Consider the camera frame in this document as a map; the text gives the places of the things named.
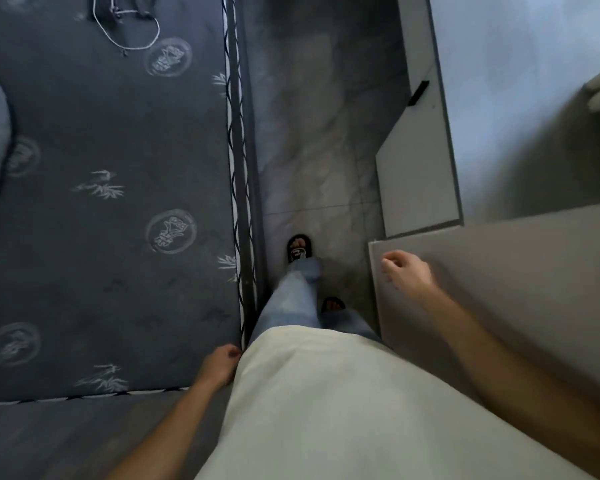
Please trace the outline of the person's right forearm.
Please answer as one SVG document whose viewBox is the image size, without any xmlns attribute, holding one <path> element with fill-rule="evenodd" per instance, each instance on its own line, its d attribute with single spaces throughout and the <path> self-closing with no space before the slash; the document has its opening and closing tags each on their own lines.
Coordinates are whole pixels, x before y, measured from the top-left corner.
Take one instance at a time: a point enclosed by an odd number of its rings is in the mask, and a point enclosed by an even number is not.
<svg viewBox="0 0 600 480">
<path fill-rule="evenodd" d="M 410 297 L 428 315 L 484 405 L 600 480 L 600 403 L 510 349 L 435 284 Z"/>
</svg>

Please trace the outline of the person's left forearm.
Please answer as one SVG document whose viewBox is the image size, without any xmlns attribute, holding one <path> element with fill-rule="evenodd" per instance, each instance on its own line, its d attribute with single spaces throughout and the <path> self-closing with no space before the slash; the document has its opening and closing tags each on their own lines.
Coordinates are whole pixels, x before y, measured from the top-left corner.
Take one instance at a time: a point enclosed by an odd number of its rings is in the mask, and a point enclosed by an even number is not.
<svg viewBox="0 0 600 480">
<path fill-rule="evenodd" d="M 209 404 L 226 386 L 196 381 L 104 480 L 177 480 Z"/>
</svg>

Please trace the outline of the dark grey patterned mattress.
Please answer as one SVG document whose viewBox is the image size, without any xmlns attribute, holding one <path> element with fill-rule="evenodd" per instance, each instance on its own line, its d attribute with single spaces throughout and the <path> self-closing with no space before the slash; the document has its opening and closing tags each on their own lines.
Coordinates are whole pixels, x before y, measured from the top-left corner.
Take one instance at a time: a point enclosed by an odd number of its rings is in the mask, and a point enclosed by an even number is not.
<svg viewBox="0 0 600 480">
<path fill-rule="evenodd" d="M 0 0 L 0 406 L 184 391 L 258 272 L 238 0 Z"/>
</svg>

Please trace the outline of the light blue jeans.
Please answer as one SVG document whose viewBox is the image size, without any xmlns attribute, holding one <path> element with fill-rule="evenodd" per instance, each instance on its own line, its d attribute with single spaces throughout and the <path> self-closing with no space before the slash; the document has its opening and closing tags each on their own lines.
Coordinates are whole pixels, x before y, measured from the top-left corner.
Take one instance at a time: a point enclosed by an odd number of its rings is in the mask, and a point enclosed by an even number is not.
<svg viewBox="0 0 600 480">
<path fill-rule="evenodd" d="M 362 316 L 352 308 L 318 311 L 317 286 L 322 275 L 317 257 L 290 263 L 260 314 L 249 345 L 265 331 L 279 326 L 303 326 L 350 333 L 382 343 Z"/>
</svg>

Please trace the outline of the white cabinet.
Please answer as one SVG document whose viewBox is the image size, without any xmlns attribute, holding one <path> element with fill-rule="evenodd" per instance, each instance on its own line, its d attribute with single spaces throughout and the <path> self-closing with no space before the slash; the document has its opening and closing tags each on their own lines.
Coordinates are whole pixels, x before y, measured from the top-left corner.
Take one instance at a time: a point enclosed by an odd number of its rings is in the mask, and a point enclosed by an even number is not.
<svg viewBox="0 0 600 480">
<path fill-rule="evenodd" d="M 398 6 L 411 95 L 421 81 L 431 83 L 416 106 L 407 103 L 376 154 L 387 237 L 461 220 L 429 0 Z"/>
</svg>

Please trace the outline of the cream white shirt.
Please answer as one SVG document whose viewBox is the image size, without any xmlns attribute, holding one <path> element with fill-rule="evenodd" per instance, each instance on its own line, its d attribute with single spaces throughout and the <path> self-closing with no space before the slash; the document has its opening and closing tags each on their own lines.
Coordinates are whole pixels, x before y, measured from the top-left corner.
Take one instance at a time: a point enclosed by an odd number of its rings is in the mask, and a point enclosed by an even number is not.
<svg viewBox="0 0 600 480">
<path fill-rule="evenodd" d="M 242 355 L 195 480 L 594 480 L 369 339 L 281 326 Z"/>
</svg>

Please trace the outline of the person's left hand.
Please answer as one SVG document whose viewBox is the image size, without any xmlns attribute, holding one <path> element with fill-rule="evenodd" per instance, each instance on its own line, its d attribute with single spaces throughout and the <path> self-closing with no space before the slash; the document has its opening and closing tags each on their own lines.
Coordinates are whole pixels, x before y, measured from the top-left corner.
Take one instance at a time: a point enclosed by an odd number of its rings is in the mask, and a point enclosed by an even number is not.
<svg viewBox="0 0 600 480">
<path fill-rule="evenodd" d="M 237 367 L 222 367 L 219 362 L 219 347 L 207 355 L 193 382 L 193 387 L 204 388 L 213 393 L 227 386 L 234 378 Z"/>
</svg>

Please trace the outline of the person's right hand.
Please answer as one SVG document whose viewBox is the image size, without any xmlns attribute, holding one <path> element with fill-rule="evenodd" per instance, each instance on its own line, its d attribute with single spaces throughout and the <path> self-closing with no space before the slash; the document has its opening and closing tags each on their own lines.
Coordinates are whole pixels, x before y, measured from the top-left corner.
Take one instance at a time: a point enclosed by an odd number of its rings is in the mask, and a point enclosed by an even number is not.
<svg viewBox="0 0 600 480">
<path fill-rule="evenodd" d="M 426 305 L 444 294 L 428 263 L 417 255 L 393 250 L 383 254 L 381 271 L 385 279 L 417 305 Z"/>
</svg>

